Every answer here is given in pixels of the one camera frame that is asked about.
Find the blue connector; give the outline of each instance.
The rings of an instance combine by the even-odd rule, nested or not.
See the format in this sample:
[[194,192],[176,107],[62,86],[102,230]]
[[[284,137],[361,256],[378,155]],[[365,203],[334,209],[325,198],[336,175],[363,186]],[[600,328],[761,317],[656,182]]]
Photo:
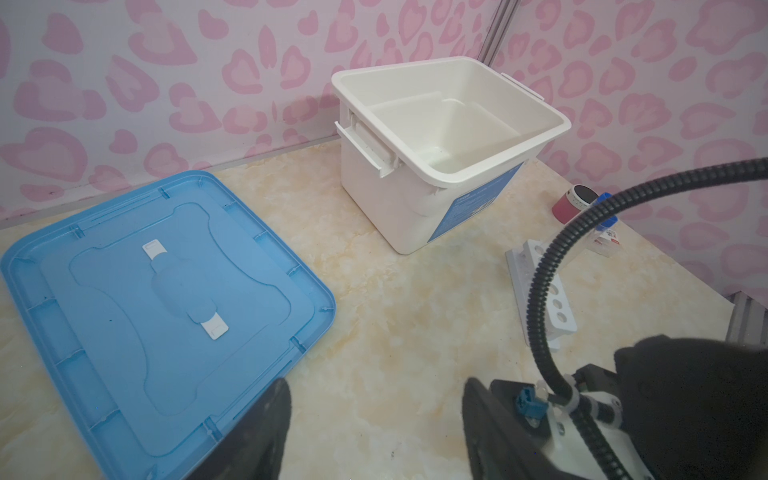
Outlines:
[[541,420],[547,415],[549,404],[536,398],[536,391],[532,386],[525,387],[515,400],[518,412],[530,419]]

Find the blue plastic lid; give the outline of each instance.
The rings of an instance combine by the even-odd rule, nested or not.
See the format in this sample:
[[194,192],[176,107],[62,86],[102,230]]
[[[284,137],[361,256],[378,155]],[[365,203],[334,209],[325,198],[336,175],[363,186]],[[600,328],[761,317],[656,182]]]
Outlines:
[[33,233],[0,270],[109,478],[183,478],[336,314],[306,264],[200,171]]
[[[602,202],[603,200],[605,200],[606,198],[609,198],[609,197],[612,197],[612,195],[609,194],[608,192],[605,192],[604,194],[599,196],[597,198],[597,200],[595,200],[594,202],[596,204],[599,204],[600,202]],[[607,230],[607,229],[611,228],[612,226],[614,226],[616,224],[616,222],[618,222],[618,221],[619,221],[619,219],[617,219],[616,216],[614,215],[611,218],[609,218],[608,220],[606,220],[605,222],[601,223],[600,226],[599,226],[599,230]]]

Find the wall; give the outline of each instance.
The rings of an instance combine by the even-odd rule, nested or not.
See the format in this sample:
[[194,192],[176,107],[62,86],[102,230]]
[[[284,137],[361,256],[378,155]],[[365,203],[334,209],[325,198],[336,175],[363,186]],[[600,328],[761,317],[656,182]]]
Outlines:
[[[522,0],[497,70],[573,128],[543,161],[616,192],[768,155],[768,3]],[[623,217],[720,292],[768,305],[768,181],[656,200]]]
[[0,5],[0,220],[335,133],[333,72],[476,56],[498,0]]

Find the white handle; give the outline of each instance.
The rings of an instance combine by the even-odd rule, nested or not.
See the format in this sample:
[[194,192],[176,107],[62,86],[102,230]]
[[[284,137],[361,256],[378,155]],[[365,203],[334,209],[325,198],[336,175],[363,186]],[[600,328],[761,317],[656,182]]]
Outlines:
[[507,80],[509,80],[513,84],[519,86],[520,88],[522,88],[523,90],[527,91],[529,94],[533,95],[534,97],[538,98],[539,100],[545,101],[544,97],[539,95],[538,92],[531,90],[530,88],[528,88],[527,86],[523,85],[522,83],[520,83],[516,79],[514,79],[514,78],[510,77],[509,75],[507,75],[506,73],[502,73],[502,77],[506,78]]
[[368,163],[370,163],[379,172],[379,178],[384,178],[395,171],[394,168],[390,167],[385,161],[381,160],[378,155],[374,154],[371,148],[360,145],[360,143],[352,138],[352,135],[350,135],[349,132],[345,130],[339,122],[335,123],[336,131],[339,132],[339,135],[346,138],[347,141],[351,143],[352,146],[354,146],[354,148],[356,148],[357,151],[359,151],[360,154],[366,158]]

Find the beige marbled table surface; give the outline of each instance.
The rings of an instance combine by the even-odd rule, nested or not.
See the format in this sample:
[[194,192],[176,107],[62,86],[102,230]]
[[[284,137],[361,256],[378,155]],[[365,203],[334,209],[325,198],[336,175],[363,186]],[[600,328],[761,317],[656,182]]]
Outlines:
[[[469,376],[534,382],[504,252],[560,227],[568,182],[526,164],[497,201],[408,256],[339,182],[339,142],[217,176],[333,291],[328,333],[287,376],[293,396],[281,478],[470,478],[461,419]],[[0,254],[69,214],[0,231]],[[586,251],[561,276],[578,332],[558,365],[613,367],[646,336],[723,339],[731,304],[629,227],[624,252]],[[0,478],[99,478],[8,294],[0,286]]]

